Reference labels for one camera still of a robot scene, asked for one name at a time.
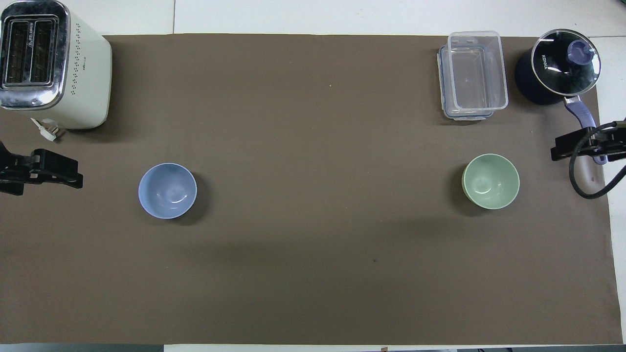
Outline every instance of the clear plastic container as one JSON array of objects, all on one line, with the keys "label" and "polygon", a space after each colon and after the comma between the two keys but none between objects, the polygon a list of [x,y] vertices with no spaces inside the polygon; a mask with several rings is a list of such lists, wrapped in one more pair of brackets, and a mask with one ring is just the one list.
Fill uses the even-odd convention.
[{"label": "clear plastic container", "polygon": [[484,120],[508,104],[500,35],[454,32],[437,54],[441,108],[454,120]]}]

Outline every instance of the white toaster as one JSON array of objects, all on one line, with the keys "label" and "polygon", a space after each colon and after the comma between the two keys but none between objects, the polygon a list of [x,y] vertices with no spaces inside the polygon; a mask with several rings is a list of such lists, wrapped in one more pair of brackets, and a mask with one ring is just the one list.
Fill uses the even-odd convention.
[{"label": "white toaster", "polygon": [[58,1],[25,0],[2,12],[0,106],[59,128],[106,120],[111,45]]}]

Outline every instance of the pot lid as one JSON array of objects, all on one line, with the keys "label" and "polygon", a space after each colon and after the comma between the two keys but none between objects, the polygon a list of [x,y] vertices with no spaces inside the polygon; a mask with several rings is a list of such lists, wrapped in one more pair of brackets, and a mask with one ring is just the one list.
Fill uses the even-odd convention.
[{"label": "pot lid", "polygon": [[600,57],[593,43],[569,29],[547,32],[535,44],[531,60],[539,82],[559,95],[579,95],[600,76]]}]

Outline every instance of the pot handle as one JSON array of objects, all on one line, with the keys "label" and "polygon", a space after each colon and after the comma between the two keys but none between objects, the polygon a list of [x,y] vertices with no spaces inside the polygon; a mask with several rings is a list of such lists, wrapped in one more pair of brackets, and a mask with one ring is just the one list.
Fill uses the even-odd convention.
[{"label": "pot handle", "polygon": [[[580,122],[580,128],[586,127],[596,127],[595,120],[593,119],[593,115],[580,99],[580,96],[566,97],[565,98],[565,108],[572,113],[572,115],[576,116],[578,121]],[[593,157],[593,161],[595,161],[598,165],[604,165],[608,162],[606,155]]]}]

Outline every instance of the green bowl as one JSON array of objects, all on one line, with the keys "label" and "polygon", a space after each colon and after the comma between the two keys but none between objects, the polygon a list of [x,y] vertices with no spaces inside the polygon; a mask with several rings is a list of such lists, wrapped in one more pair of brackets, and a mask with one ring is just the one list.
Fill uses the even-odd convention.
[{"label": "green bowl", "polygon": [[520,175],[502,155],[482,154],[463,171],[463,192],[485,209],[501,209],[511,204],[520,190]]}]

